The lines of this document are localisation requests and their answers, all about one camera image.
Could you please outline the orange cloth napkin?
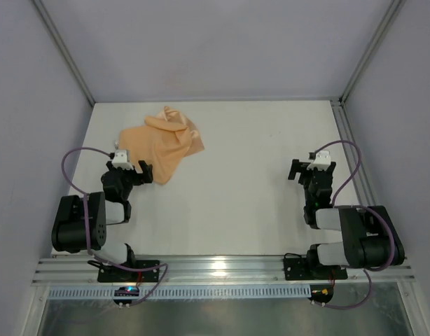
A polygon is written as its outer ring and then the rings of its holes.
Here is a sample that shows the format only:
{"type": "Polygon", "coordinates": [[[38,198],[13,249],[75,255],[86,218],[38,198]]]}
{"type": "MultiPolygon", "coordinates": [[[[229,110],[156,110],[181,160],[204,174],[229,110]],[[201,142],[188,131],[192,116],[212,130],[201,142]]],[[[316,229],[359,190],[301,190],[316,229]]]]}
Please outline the orange cloth napkin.
{"type": "Polygon", "coordinates": [[[131,161],[140,167],[153,166],[153,180],[165,185],[184,157],[204,150],[200,131],[182,112],[166,106],[156,116],[146,116],[142,126],[124,129],[119,149],[129,151],[131,161]]]}

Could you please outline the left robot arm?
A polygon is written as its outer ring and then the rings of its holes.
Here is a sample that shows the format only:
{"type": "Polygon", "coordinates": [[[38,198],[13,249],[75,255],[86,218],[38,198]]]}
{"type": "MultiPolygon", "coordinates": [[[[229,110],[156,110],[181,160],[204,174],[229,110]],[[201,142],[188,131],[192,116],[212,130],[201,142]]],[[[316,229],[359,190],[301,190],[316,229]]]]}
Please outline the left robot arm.
{"type": "Polygon", "coordinates": [[[53,248],[70,254],[87,252],[101,264],[124,272],[139,272],[134,251],[127,243],[111,241],[106,227],[127,223],[132,206],[128,200],[134,187],[153,182],[153,166],[139,161],[141,171],[127,164],[106,163],[101,176],[103,190],[83,196],[61,198],[51,232],[53,248]]]}

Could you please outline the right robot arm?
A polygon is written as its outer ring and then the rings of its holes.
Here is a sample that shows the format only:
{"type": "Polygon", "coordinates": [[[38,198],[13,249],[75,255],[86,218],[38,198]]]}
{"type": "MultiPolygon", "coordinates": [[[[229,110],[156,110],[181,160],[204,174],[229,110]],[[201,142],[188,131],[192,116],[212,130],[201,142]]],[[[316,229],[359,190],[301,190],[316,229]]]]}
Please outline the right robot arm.
{"type": "Polygon", "coordinates": [[[342,267],[379,272],[402,265],[405,249],[384,206],[334,206],[336,163],[322,166],[292,160],[288,180],[303,187],[305,223],[314,230],[331,230],[342,241],[313,244],[304,257],[311,272],[333,273],[342,267]]]}

